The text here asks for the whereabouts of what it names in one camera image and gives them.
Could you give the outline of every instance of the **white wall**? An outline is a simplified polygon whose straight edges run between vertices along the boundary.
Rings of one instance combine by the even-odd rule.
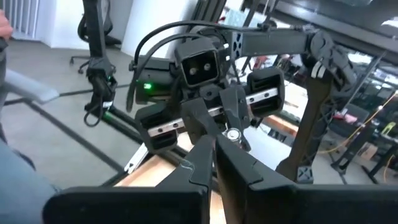
[[[134,55],[138,43],[143,37],[154,29],[171,22],[188,19],[196,6],[197,0],[134,0],[129,21],[124,35],[122,52],[128,55]],[[181,32],[181,29],[169,29],[155,35],[149,40],[141,50],[141,55],[146,52],[160,40]],[[155,54],[155,57],[171,57],[172,48],[165,45]]]
[[[56,2],[52,0],[41,0],[39,4],[39,15],[37,17],[36,38],[51,46],[53,27],[55,25]]]
[[[41,0],[36,35],[53,48],[88,49],[77,35],[83,13],[82,0]]]
[[[111,0],[109,16],[113,23],[111,37],[123,41],[133,0]]]
[[[242,6],[243,0],[227,0],[225,3],[225,7],[234,10],[240,10]]]

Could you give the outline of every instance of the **wooden board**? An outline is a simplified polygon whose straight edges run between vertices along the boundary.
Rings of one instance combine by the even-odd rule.
[[[296,136],[297,131],[299,131],[299,127],[297,125],[294,125],[288,121],[285,121],[282,118],[278,118],[275,115],[271,115],[271,116],[264,118],[263,122],[265,125],[270,124],[273,127],[276,127],[277,130],[288,133],[294,137]]]
[[[154,187],[173,172],[175,167],[159,156],[150,158],[136,171],[120,181],[117,187]],[[210,223],[226,224],[223,202],[216,192],[211,193]]]

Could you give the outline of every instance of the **black cable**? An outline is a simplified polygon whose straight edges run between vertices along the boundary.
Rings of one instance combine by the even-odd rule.
[[[182,76],[179,75],[173,82],[171,91],[170,91],[170,99],[167,102],[167,106],[169,107],[169,110],[171,113],[176,113],[178,112],[179,108],[180,108],[180,101],[181,100],[181,94],[180,93],[180,88],[181,88],[181,79]]]
[[[250,62],[248,63],[248,66],[249,66],[249,70],[253,72],[253,68],[251,67]]]
[[[229,30],[236,30],[236,31],[242,31],[242,30],[260,30],[259,28],[242,28],[242,27],[233,27],[233,26],[226,26],[226,25],[221,25],[221,24],[215,24],[213,22],[205,22],[205,21],[180,21],[180,22],[173,22],[171,24],[166,24],[164,26],[161,26],[157,28],[156,30],[153,30],[149,34],[147,34],[138,44],[136,48],[136,52],[134,54],[134,64],[138,65],[138,59],[139,59],[139,53],[141,51],[141,48],[144,46],[144,44],[151,39],[153,36],[156,34],[163,32],[167,29],[174,28],[174,27],[179,27],[179,26],[207,26],[207,27],[214,27],[214,28],[219,28],[219,29],[229,29]]]
[[[286,80],[286,81],[288,81],[288,84],[286,84],[285,87],[287,87],[287,86],[290,85],[292,82],[294,82],[294,76],[296,76],[298,73],[299,73],[299,71],[297,70],[297,71],[291,76],[291,78],[290,78],[289,80]]]
[[[235,61],[233,60],[231,64],[232,64],[232,69],[234,70],[236,83],[238,83],[238,85],[240,85],[241,84],[241,79],[239,77],[238,70],[237,70],[236,65],[235,65]]]
[[[153,56],[153,54],[161,48],[163,45],[173,41],[173,40],[178,40],[178,39],[184,39],[184,38],[202,38],[205,37],[204,35],[200,34],[175,34],[171,35],[170,37],[166,37],[163,40],[161,40],[159,43],[155,44],[151,49],[149,49],[148,53],[145,55],[145,59],[142,63],[140,63],[137,68],[134,71],[134,74],[132,76],[132,80],[129,86],[129,90],[127,92],[127,100],[126,100],[126,110],[127,112],[131,112],[132,110],[132,105],[134,103],[134,94],[136,91],[136,85],[137,81],[141,75],[141,72],[145,69],[145,66],[147,65],[148,61],[150,58]]]
[[[93,124],[90,124],[90,123],[87,121],[88,116],[89,116],[90,114],[92,114],[92,112],[94,112],[94,111],[97,110],[97,109],[99,109],[98,119],[97,119]],[[99,104],[95,105],[94,107],[92,107],[90,110],[87,111],[87,113],[85,114],[85,116],[84,116],[84,118],[83,118],[83,121],[84,121],[84,123],[85,123],[88,127],[94,128],[95,126],[97,126],[97,125],[101,122],[101,119],[102,119],[103,115],[104,115],[104,108],[103,108],[103,99],[102,99],[102,97],[101,97],[101,99],[100,99],[100,101],[99,101]]]

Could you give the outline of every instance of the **wooden table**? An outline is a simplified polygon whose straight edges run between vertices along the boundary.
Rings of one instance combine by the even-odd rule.
[[[278,131],[283,131],[293,137],[296,137],[297,131],[299,131],[299,127],[294,125],[288,121],[283,120],[275,115],[268,116],[263,119],[264,124],[270,124],[275,127]]]
[[[187,134],[183,133],[178,137],[178,145],[187,151],[193,147]],[[154,187],[173,172],[175,166],[163,160],[159,156],[153,156],[146,163],[141,165],[132,174],[120,181],[119,187]],[[225,224],[225,216],[221,196],[211,193],[210,223]]]

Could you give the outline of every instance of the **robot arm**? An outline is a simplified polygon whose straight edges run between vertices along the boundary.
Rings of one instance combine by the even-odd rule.
[[[336,87],[351,88],[356,83],[356,74],[347,55],[334,44],[331,37],[320,30],[307,27],[294,29],[268,29],[267,31],[225,31],[230,43],[230,57],[255,57],[275,54],[302,54],[318,63],[306,64],[316,72],[329,71]]]
[[[101,1],[83,0],[83,7],[86,17],[86,28],[89,47],[90,61],[87,67],[86,76],[93,85],[93,96],[90,103],[85,106],[87,114],[84,122],[87,126],[96,126],[104,112],[113,105],[115,89],[118,85],[113,77],[114,70],[109,58],[106,56],[105,34],[103,19],[101,15]],[[90,124],[87,118],[90,114],[98,117],[97,122]]]
[[[83,0],[90,42],[98,36],[98,40],[103,41],[103,32],[98,33],[101,19],[98,17],[99,7],[96,2],[97,0]],[[282,32],[291,32],[301,37],[276,39],[276,33]],[[307,146],[316,144],[309,141],[308,134],[312,134],[314,128],[322,128],[321,125],[314,124],[321,112],[324,112],[320,105],[329,99],[332,89],[337,87],[338,91],[342,91],[355,82],[346,57],[331,42],[316,39],[317,33],[305,32],[269,30],[258,33],[230,32],[229,37],[225,35],[230,41],[230,47],[225,49],[225,53],[230,50],[227,54],[229,59],[282,53],[310,54],[314,59],[306,64],[316,75],[309,75],[307,79],[307,109],[302,120],[303,126],[300,125],[297,134],[299,141],[296,142],[299,144],[292,148],[293,159],[287,161],[288,168],[297,168],[297,161],[303,159],[300,149],[306,150]],[[251,42],[257,38],[260,38],[260,44],[251,47]],[[321,43],[318,45],[320,48],[313,47],[317,41]],[[93,58],[87,76],[93,84],[94,95],[89,105],[95,106],[102,102],[99,107],[103,109],[109,108],[104,101],[113,100],[116,81],[111,75],[104,48],[92,49],[98,45],[98,42],[97,45],[90,44]],[[394,216],[398,202],[397,190],[393,186],[297,185],[289,180],[292,180],[289,176],[292,169],[287,172],[288,176],[283,174],[289,178],[286,179],[241,150],[236,135],[241,130],[236,130],[236,127],[246,125],[247,105],[262,113],[264,110],[275,111],[280,108],[283,105],[283,100],[278,99],[278,96],[283,96],[280,85],[284,86],[283,82],[280,83],[280,77],[283,76],[276,69],[256,70],[248,78],[252,91],[249,94],[241,86],[226,85],[219,90],[223,84],[221,82],[200,86],[198,97],[181,103],[182,118],[178,123],[172,121],[169,124],[166,121],[164,124],[164,128],[177,128],[184,124],[187,129],[196,129],[199,135],[195,147],[174,172],[156,187],[78,187],[64,190],[47,202],[43,212],[44,222],[86,224],[130,223],[138,220],[141,223],[209,223],[214,162],[227,223],[391,223],[389,217]],[[273,82],[277,87],[271,85],[270,88],[269,84]],[[211,101],[212,96],[217,97],[216,101]],[[207,110],[209,106],[206,103],[214,102],[221,102],[221,107]],[[160,128],[153,129],[152,134],[148,132],[154,127],[155,121],[165,122],[159,118],[167,117],[161,116],[167,110],[160,103],[146,108],[145,113],[139,110],[136,115],[139,119],[141,116],[141,124],[145,120],[148,124],[139,127],[140,133],[144,133],[145,144],[151,144],[146,137],[152,135],[161,137],[157,141],[160,147],[167,145],[168,137],[175,132],[164,132]],[[229,132],[220,133],[213,115],[227,118]],[[332,216],[331,219],[329,212],[336,209],[344,210],[346,215]]]

